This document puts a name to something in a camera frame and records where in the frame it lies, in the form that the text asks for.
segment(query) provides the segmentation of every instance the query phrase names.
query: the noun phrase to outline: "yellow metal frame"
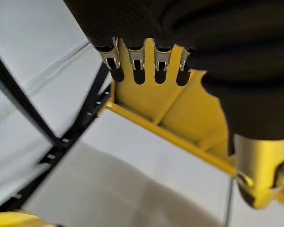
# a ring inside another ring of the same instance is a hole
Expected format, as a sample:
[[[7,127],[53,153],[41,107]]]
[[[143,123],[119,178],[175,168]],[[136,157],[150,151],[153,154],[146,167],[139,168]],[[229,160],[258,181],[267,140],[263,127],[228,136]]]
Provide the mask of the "yellow metal frame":
[[[227,126],[219,101],[206,93],[200,80],[205,71],[193,70],[184,87],[176,85],[182,48],[174,46],[167,79],[154,81],[154,46],[146,41],[146,81],[137,85],[125,45],[119,44],[125,79],[113,83],[106,104],[116,114],[161,136],[220,170],[235,176],[235,160],[227,156]],[[284,190],[279,195],[284,203]]]

